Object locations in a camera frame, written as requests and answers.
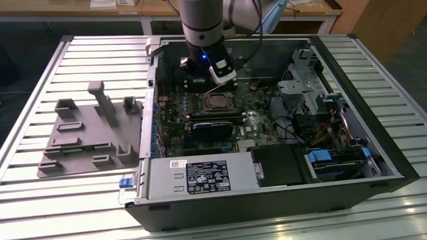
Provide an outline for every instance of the cpu socket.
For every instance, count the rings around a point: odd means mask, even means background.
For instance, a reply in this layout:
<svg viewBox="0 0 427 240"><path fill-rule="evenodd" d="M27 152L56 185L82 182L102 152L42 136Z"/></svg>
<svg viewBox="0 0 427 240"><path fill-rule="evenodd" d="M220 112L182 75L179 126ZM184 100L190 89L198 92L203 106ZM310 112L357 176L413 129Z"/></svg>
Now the cpu socket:
<svg viewBox="0 0 427 240"><path fill-rule="evenodd" d="M207 114L234 113L234 95L230 92L208 93L203 96L203 109Z"/></svg>

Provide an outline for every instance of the wooden table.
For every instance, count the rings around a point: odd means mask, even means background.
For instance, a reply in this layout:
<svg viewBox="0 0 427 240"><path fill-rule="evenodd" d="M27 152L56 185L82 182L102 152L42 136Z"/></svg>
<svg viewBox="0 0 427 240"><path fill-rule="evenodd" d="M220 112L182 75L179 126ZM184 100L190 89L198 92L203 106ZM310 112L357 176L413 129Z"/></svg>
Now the wooden table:
<svg viewBox="0 0 427 240"><path fill-rule="evenodd" d="M140 22L143 2L91 10L91 0L0 0L0 22Z"/></svg>
<svg viewBox="0 0 427 240"><path fill-rule="evenodd" d="M179 8L178 0L171 0L172 5ZM335 20L342 15L343 10L333 9L325 0L314 0L311 3L295 5L295 10L302 11L294 14L291 9L286 9L281 21L314 21L322 22L318 34L329 34ZM180 21L178 14L172 11L163 0L143 0L142 27L146 35L152 35L151 22L154 21Z"/></svg>
<svg viewBox="0 0 427 240"><path fill-rule="evenodd" d="M136 6L91 11L90 0L0 0L0 22L140 22L144 35L152 35L152 21L180 21L163 0L139 0ZM342 10L333 9L325 0L299 4L295 13L287 9L281 21L322 22L318 33L327 34Z"/></svg>

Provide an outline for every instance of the power supply label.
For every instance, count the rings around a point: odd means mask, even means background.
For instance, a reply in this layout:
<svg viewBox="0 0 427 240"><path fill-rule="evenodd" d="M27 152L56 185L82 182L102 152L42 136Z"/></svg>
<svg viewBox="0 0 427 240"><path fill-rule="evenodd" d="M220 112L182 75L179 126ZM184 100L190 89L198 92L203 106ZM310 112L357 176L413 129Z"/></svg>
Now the power supply label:
<svg viewBox="0 0 427 240"><path fill-rule="evenodd" d="M187 163L186 169L190 194L207 194L233 189L226 160Z"/></svg>

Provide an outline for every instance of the floor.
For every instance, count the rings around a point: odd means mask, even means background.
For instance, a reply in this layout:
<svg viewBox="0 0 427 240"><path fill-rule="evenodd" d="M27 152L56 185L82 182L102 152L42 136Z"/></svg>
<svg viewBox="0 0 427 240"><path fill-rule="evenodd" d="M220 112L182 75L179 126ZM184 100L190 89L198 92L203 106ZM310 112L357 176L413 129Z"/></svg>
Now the floor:
<svg viewBox="0 0 427 240"><path fill-rule="evenodd" d="M142 26L138 22L86 22L84 27L79 22L58 22L52 26L52 31L46 31L39 22L0 23L0 44L20 72L19 81L7 87L0 87L0 145L10 134L62 36L142 34ZM176 30L180 29L179 26L172 22L154 23L152 29L154 34L182 34L180 30ZM421 106L427 110L426 63L427 18L386 66Z"/></svg>

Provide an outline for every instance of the slotted metal surface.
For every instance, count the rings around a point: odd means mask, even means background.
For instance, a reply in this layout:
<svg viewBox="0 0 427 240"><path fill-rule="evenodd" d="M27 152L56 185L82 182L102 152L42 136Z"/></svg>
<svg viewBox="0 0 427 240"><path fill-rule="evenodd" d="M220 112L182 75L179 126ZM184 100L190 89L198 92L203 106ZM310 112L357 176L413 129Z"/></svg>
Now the slotted metal surface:
<svg viewBox="0 0 427 240"><path fill-rule="evenodd" d="M147 232L123 209L122 198L132 198L135 190L126 191L122 197L119 195L118 182L123 174L132 173L134 169L94 172L55 179L36 177L42 150L47 145L56 119L54 107L59 98L74 98L78 105L94 104L96 101L92 95L86 93L86 86L90 80L103 80L106 94L112 97L114 102L119 102L120 98L127 96L136 96L144 101L150 66L144 59L146 37L80 36L75 37L59 51L59 59L51 66L52 74L46 77L42 94L35 99L20 135L11 144L0 168L0 176L4 174L0 185L0 239L426 238L425 115L347 36L325 36L322 40L422 176L419 181L393 193L375 196L353 209L343 211L179 232Z"/></svg>

